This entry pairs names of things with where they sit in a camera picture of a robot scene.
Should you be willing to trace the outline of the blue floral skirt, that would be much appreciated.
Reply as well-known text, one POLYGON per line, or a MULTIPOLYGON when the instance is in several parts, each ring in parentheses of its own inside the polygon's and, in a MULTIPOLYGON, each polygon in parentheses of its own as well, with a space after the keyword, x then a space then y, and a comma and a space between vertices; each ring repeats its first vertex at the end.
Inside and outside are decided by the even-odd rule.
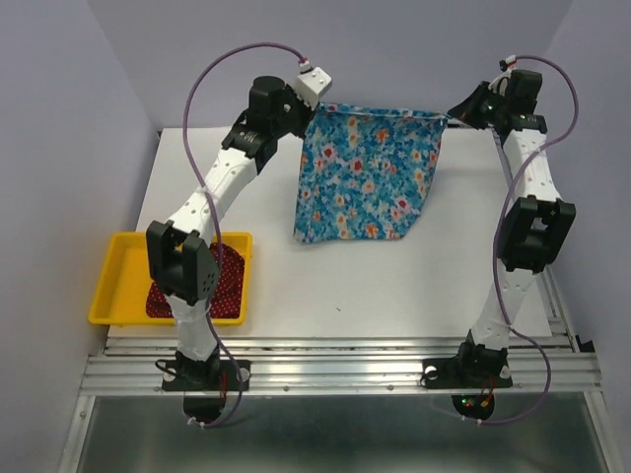
POLYGON ((302 146, 295 240, 404 238, 428 198, 449 119, 432 111, 321 104, 302 146))

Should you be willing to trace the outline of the yellow plastic tray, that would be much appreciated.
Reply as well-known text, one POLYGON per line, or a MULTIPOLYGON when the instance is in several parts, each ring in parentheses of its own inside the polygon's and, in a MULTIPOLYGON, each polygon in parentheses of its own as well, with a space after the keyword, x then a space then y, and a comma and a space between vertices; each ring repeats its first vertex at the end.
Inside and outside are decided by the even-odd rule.
MULTIPOLYGON (((222 243, 245 260, 242 308, 236 320, 212 320, 218 327, 238 326, 243 324, 246 315, 252 236, 249 233, 225 233, 222 243)), ((173 326, 173 318, 150 318, 146 314, 145 302, 151 284, 145 236, 141 233, 114 235, 88 313, 89 322, 94 325, 173 326)))

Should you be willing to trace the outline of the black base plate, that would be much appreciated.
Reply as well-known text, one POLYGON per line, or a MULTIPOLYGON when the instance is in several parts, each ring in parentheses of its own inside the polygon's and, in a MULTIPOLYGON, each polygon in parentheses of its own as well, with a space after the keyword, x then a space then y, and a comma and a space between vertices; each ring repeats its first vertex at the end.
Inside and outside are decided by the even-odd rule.
POLYGON ((468 394, 452 395, 454 408, 465 419, 489 420, 495 409, 495 391, 513 386, 510 376, 500 377, 479 368, 466 368, 457 356, 425 359, 423 367, 422 387, 460 392, 471 390, 468 394))
POLYGON ((182 411, 188 423, 201 428, 225 424, 249 389, 248 360, 234 364, 219 356, 211 356, 206 362, 158 359, 155 368, 163 377, 161 389, 181 393, 182 411))

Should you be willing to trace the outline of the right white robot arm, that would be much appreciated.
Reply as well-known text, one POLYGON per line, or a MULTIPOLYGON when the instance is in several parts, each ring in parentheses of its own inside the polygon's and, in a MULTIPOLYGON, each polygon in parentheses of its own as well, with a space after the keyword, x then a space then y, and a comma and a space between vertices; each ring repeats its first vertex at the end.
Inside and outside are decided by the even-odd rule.
POLYGON ((509 387, 510 333, 535 278, 560 252, 576 218, 562 199, 546 156, 547 125, 536 113, 538 72, 507 68, 481 83, 452 117, 492 128, 512 178, 492 243, 493 283, 480 316, 455 356, 425 361, 429 388, 509 387))

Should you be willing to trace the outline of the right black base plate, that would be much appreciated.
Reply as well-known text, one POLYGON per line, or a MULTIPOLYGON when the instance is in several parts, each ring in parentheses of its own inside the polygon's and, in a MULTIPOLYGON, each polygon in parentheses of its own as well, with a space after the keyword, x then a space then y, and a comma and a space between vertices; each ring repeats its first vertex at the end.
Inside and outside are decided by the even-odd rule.
POLYGON ((460 392, 471 390, 468 394, 452 395, 454 408, 465 419, 489 420, 495 409, 495 391, 513 386, 510 376, 500 377, 479 368, 466 368, 457 356, 425 359, 423 367, 422 387, 460 392))

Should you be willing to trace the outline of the red polka dot skirt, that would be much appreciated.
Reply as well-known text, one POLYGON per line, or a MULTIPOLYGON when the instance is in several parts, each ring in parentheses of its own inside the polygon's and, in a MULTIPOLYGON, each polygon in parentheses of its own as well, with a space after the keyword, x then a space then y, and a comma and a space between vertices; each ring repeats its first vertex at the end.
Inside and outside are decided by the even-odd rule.
MULTIPOLYGON (((241 315, 245 260, 233 248, 222 244, 222 272, 211 298, 210 315, 213 320, 236 320, 241 315)), ((165 294, 155 282, 150 286, 145 302, 150 318, 172 318, 172 310, 165 294)))

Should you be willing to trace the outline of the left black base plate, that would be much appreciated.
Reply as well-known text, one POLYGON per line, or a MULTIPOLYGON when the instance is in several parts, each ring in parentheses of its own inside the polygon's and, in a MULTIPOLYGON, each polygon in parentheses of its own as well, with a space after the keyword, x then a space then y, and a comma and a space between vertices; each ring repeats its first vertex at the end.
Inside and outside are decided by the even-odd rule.
POLYGON ((225 424, 249 389, 248 360, 234 364, 219 356, 211 356, 206 362, 158 359, 155 368, 163 377, 161 389, 181 393, 182 411, 188 423, 201 428, 225 424))

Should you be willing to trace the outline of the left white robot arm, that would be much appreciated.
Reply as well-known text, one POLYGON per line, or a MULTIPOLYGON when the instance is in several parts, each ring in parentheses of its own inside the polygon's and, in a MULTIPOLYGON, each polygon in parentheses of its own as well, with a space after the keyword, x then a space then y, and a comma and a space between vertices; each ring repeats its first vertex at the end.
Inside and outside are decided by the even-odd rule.
POLYGON ((255 78, 211 169, 196 174, 198 186, 179 209, 146 231, 150 277, 166 297, 178 338, 174 360, 158 367, 185 386, 204 389, 220 379, 220 345, 209 315, 222 266, 219 223, 275 155, 279 140, 304 137, 331 83, 319 67, 291 84, 255 78))

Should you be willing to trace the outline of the aluminium frame rail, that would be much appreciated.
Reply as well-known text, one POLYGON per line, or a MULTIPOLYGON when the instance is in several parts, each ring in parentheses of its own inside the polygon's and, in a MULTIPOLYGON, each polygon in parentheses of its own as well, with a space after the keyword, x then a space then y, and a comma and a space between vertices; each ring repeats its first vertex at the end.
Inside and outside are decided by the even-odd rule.
MULTIPOLYGON (((544 382, 553 392, 599 392, 602 376, 596 355, 574 351, 565 338, 545 337, 539 354, 513 340, 510 393, 535 393, 544 382)), ((229 350, 251 362, 250 396, 415 395, 426 358, 450 356, 459 342, 451 338, 229 338, 229 350)), ((93 396, 160 395, 159 358, 175 342, 166 337, 111 337, 88 359, 80 392, 93 396)))

